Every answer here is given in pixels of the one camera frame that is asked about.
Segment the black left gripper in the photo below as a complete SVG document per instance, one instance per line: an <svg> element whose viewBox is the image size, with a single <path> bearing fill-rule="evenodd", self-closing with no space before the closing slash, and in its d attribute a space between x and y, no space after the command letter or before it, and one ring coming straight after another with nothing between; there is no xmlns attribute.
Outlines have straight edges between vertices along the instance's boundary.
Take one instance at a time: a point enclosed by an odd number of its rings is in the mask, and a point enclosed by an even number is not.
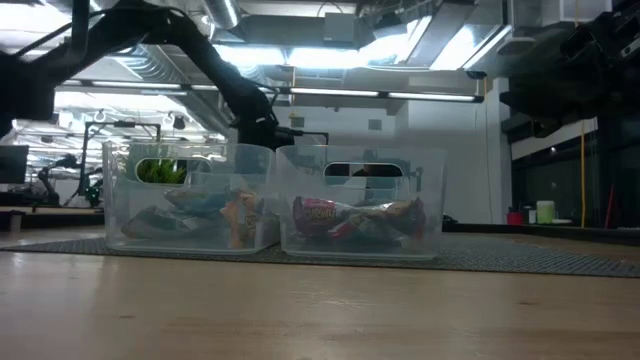
<svg viewBox="0 0 640 360"><path fill-rule="evenodd" d="M234 120L239 144L256 145L276 150L279 147L295 144L294 135L289 128L281 127L273 113L265 118Z"/></svg>

